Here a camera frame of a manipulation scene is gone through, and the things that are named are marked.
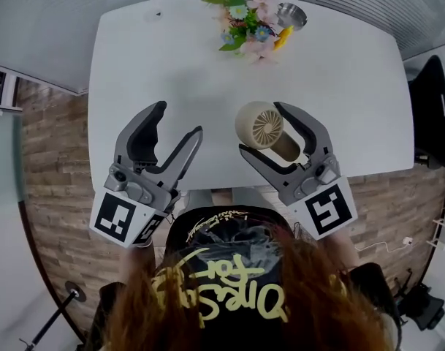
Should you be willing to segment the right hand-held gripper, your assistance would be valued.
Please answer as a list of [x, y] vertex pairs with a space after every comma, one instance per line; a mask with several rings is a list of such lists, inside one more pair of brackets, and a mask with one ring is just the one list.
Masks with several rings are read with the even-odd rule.
[[279, 200], [309, 235], [321, 240], [357, 220], [349, 181], [332, 154], [326, 127], [299, 107], [284, 102], [274, 105], [304, 139], [304, 154], [313, 164], [307, 170], [298, 163], [282, 167], [244, 144], [239, 145], [240, 154], [278, 191]]

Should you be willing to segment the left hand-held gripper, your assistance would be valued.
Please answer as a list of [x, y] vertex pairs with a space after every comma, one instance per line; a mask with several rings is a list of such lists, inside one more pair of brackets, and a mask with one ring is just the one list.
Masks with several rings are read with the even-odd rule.
[[[158, 101], [123, 128], [116, 140], [114, 164], [104, 186], [95, 192], [89, 227], [124, 248], [152, 243], [157, 227], [180, 199], [178, 182], [202, 143], [203, 130], [198, 126], [183, 137], [161, 167], [155, 166], [157, 125], [166, 108], [165, 101]], [[153, 166], [148, 167], [148, 178], [136, 174], [146, 166]]]

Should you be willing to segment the beige handheld fan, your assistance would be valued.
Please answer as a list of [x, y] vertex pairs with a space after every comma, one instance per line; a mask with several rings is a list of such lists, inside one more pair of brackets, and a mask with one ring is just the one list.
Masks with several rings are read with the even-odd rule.
[[235, 117], [235, 131], [249, 148], [270, 149], [287, 162], [300, 156], [300, 147], [284, 131], [284, 119], [274, 104], [253, 101], [241, 107]]

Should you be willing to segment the person's left forearm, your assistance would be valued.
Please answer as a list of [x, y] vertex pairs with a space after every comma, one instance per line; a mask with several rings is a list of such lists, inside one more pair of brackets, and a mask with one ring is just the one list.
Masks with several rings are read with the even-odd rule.
[[153, 271], [156, 268], [156, 257], [153, 245], [133, 248], [129, 253], [129, 263], [132, 270], [144, 269]]

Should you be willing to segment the person's right forearm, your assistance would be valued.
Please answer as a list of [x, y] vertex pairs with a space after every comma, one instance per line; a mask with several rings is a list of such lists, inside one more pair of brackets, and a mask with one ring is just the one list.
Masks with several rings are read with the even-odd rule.
[[360, 265], [358, 251], [345, 227], [325, 236], [318, 241], [318, 245], [340, 271], [350, 271]]

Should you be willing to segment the white standing desk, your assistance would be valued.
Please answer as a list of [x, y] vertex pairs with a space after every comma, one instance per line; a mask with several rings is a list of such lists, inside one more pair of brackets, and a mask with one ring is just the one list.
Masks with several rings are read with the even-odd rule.
[[182, 190], [263, 185], [235, 133], [235, 116], [251, 101], [285, 102], [317, 118], [346, 176], [411, 168], [411, 100], [394, 37], [335, 10], [300, 8], [305, 27], [259, 63], [221, 51], [216, 12], [203, 0], [150, 0], [104, 14], [88, 94], [94, 188], [104, 185], [122, 129], [161, 100], [160, 161], [187, 132], [203, 128]]

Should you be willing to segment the grey trousers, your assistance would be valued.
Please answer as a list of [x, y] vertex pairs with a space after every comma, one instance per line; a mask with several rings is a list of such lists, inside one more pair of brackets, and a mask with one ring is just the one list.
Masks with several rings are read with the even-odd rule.
[[[213, 207], [212, 192], [210, 189], [190, 190], [184, 209], [180, 214], [197, 208]], [[232, 188], [232, 205], [245, 205], [259, 208], [267, 208], [275, 211], [275, 207], [268, 202], [260, 192], [252, 187]]]

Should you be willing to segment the black printed t-shirt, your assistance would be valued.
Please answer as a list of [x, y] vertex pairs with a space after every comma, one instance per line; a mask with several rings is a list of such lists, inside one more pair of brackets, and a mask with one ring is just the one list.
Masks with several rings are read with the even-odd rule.
[[101, 288], [85, 351], [398, 351], [379, 265], [338, 270], [276, 211], [178, 216], [164, 259]]

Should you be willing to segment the round metal ashtray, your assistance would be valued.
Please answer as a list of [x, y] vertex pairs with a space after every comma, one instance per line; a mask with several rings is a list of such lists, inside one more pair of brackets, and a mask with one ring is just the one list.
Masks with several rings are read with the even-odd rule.
[[280, 3], [278, 6], [278, 25], [287, 29], [290, 26], [294, 31], [301, 30], [308, 22], [305, 12], [295, 4], [292, 3]]

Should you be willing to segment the black office chair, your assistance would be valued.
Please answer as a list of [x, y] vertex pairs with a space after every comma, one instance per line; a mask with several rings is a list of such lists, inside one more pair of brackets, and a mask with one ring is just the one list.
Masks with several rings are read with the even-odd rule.
[[408, 82], [414, 124], [414, 161], [430, 169], [445, 167], [445, 74], [431, 56]]

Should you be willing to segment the artificial flower bouquet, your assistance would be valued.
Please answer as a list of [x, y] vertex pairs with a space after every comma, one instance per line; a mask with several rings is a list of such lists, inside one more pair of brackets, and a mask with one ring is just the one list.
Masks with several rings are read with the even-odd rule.
[[273, 63], [294, 33], [292, 24], [278, 16], [281, 0], [202, 0], [218, 10], [221, 27], [221, 52], [247, 58], [252, 64]]

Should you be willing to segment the black pole with round base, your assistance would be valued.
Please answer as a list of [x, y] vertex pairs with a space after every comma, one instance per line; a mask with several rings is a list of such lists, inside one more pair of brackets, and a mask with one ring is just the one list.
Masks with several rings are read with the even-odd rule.
[[36, 334], [36, 336], [30, 342], [20, 339], [20, 341], [23, 342], [26, 346], [24, 351], [35, 351], [35, 348], [37, 347], [39, 342], [42, 340], [45, 334], [50, 330], [50, 328], [55, 323], [55, 321], [60, 317], [60, 315], [65, 313], [66, 308], [68, 307], [68, 305], [70, 305], [72, 301], [77, 301], [81, 303], [86, 301], [86, 295], [84, 291], [74, 282], [66, 281], [65, 289], [68, 293], [68, 296], [64, 301], [61, 302], [57, 310], [41, 327], [40, 331]]

